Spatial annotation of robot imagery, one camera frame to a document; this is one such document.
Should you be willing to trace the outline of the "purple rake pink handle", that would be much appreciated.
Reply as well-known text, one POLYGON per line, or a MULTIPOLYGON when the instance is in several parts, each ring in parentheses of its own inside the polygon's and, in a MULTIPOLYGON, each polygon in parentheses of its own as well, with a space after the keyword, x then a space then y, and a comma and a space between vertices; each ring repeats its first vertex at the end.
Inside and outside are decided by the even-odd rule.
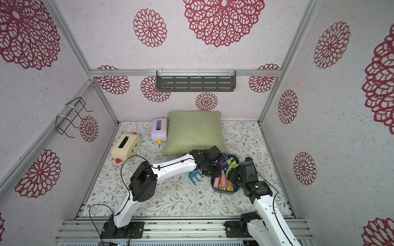
POLYGON ((221 177, 220 177, 220 181, 219 181, 219 188, 222 190, 227 189, 227 179, 226 179, 226 174, 225 174, 224 168, 228 166, 228 164, 227 164, 228 159, 229 159, 228 155, 224 154, 221 161, 220 161, 222 171, 221 171, 221 177))

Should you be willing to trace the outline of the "lime rake wooden handle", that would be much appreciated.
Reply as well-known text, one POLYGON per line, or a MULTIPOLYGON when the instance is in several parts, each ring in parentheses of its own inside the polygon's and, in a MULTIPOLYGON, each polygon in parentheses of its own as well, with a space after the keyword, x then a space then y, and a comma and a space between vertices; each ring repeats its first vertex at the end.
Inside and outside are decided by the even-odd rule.
POLYGON ((227 160, 227 164, 228 164, 228 169, 227 169, 227 171, 226 171, 226 175, 228 175, 229 172, 230 172, 232 169, 238 167, 238 165, 239 165, 239 164, 237 163, 237 161, 235 161, 235 160, 233 160, 233 159, 228 159, 228 160, 227 160))

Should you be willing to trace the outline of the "blue tool yellow handle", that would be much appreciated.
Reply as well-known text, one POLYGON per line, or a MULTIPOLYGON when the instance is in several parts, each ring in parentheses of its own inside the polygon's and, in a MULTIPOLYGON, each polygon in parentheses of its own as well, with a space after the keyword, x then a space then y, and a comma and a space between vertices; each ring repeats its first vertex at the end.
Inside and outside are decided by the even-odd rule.
POLYGON ((190 181, 192 182, 193 185, 197 185, 197 181, 201 181, 200 178, 203 178, 204 176, 200 171, 192 171, 189 172, 188 177, 190 181))

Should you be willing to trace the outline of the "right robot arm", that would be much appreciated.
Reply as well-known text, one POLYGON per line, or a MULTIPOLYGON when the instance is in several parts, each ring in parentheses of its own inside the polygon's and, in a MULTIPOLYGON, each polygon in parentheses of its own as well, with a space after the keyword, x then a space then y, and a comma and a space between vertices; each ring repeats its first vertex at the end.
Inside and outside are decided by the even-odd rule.
POLYGON ((229 181, 240 187, 249 198, 255 211, 242 214, 239 220, 240 232, 252 237, 260 246, 299 246, 287 222, 279 211, 276 196, 266 181, 259 180, 253 159, 231 169, 229 181))

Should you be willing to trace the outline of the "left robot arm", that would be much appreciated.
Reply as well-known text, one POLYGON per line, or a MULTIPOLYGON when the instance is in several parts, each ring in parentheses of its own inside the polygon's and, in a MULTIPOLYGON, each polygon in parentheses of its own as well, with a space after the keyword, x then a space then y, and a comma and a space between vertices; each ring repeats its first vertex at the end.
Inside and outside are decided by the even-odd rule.
POLYGON ((156 186, 176 175, 200 170, 208 177, 219 177, 223 154, 214 146, 208 150, 192 150, 183 157, 160 164, 142 162, 130 178, 128 195, 118 211, 113 212, 104 223, 100 233, 101 239, 122 238, 130 229, 133 215, 140 204, 151 199, 156 186))

